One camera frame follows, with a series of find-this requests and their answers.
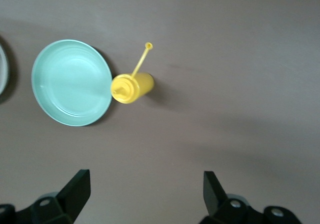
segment plate rim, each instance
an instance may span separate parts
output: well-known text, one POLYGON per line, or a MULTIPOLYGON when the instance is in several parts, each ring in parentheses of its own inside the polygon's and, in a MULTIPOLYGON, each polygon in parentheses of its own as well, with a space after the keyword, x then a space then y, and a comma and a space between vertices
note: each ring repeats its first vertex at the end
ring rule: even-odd
POLYGON ((0 65, 5 70, 4 79, 3 80, 0 79, 0 95, 1 95, 3 91, 6 89, 6 85, 9 80, 9 62, 8 62, 6 52, 1 44, 0 44, 0 58, 2 59, 2 61, 0 62, 0 65))
POLYGON ((82 41, 79 41, 79 40, 72 40, 72 39, 65 39, 65 40, 58 40, 58 41, 55 41, 55 42, 52 42, 50 43, 49 45, 47 45, 46 47, 44 47, 40 53, 38 54, 38 56, 36 57, 34 63, 33 63, 33 67, 32 67, 32 73, 31 73, 31 85, 32 85, 32 91, 33 91, 33 95, 35 96, 36 98, 36 101, 37 103, 40 105, 40 107, 42 108, 42 110, 49 116, 51 117, 53 120, 61 123, 61 124, 64 124, 64 125, 68 125, 68 126, 87 126, 87 125, 90 125, 92 123, 95 123, 96 121, 98 121, 105 113, 106 111, 108 110, 110 104, 111 104, 111 101, 112 101, 112 95, 110 94, 110 101, 108 101, 108 103, 106 104, 106 107, 105 109, 103 109, 103 111, 101 112, 101 115, 99 115, 97 118, 94 118, 94 120, 91 120, 89 122, 86 122, 86 123, 82 123, 82 124, 70 124, 70 123, 67 123, 67 122, 63 122, 61 120, 59 120, 58 118, 55 118, 53 117, 51 114, 48 113, 47 109, 42 105, 41 101, 39 100, 38 98, 38 92, 36 91, 36 87, 35 87, 35 82, 34 82, 34 79, 35 79, 35 73, 36 73, 36 70, 37 70, 37 67, 39 65, 39 59, 40 57, 49 49, 51 48, 52 46, 56 45, 56 44, 60 44, 62 42, 76 42, 76 43, 79 43, 81 45, 84 45, 86 46, 87 48, 93 50, 98 56, 99 58, 105 63, 106 65, 106 70, 108 72, 108 75, 110 76, 110 79, 112 81, 112 73, 111 73, 111 70, 109 68, 109 65, 108 63, 106 62, 106 60, 104 59, 104 57, 92 46, 82 42, 82 41))

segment yellow squeeze bottle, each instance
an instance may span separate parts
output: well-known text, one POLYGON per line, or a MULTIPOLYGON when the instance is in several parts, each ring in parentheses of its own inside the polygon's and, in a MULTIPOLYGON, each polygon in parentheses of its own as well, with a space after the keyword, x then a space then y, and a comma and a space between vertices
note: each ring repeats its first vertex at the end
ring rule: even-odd
POLYGON ((116 76, 111 83, 111 94, 119 102, 129 104, 148 93, 154 87, 154 79, 148 73, 138 73, 149 50, 151 43, 146 43, 145 50, 132 74, 116 76))

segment bolt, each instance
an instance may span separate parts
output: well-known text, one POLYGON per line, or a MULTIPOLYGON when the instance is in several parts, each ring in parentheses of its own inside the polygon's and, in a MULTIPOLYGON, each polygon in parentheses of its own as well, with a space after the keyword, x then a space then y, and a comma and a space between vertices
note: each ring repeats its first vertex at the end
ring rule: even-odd
POLYGON ((237 200, 232 200, 230 204, 235 208, 239 208, 241 206, 240 202, 237 200))
POLYGON ((39 206, 45 206, 45 205, 48 205, 49 203, 50 203, 50 200, 49 199, 45 199, 45 200, 40 202, 39 206))
POLYGON ((272 212, 273 215, 276 215, 276 216, 279 216, 279 217, 283 217, 284 216, 283 212, 278 208, 273 208, 271 210, 271 212, 272 212))

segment light blue plate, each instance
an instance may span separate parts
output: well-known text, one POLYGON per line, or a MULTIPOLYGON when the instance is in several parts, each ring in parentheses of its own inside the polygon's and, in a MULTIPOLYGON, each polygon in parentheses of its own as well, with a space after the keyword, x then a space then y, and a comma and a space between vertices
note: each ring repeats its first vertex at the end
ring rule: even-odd
POLYGON ((106 61, 94 48, 76 40, 45 47, 34 62, 31 82, 45 113, 65 125, 97 121, 112 100, 112 76, 106 61))
POLYGON ((0 95, 9 79, 9 64, 4 49, 0 45, 0 95))

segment gray table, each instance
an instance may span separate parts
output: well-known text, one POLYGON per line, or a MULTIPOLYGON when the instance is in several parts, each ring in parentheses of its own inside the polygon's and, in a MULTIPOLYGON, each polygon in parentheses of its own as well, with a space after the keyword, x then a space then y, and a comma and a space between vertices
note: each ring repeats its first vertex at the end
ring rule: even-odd
POLYGON ((320 0, 0 0, 11 80, 0 97, 0 200, 18 209, 91 170, 76 223, 198 223, 204 170, 257 210, 318 223, 320 0), (87 127, 48 117, 31 70, 51 42, 98 48, 152 93, 87 127))

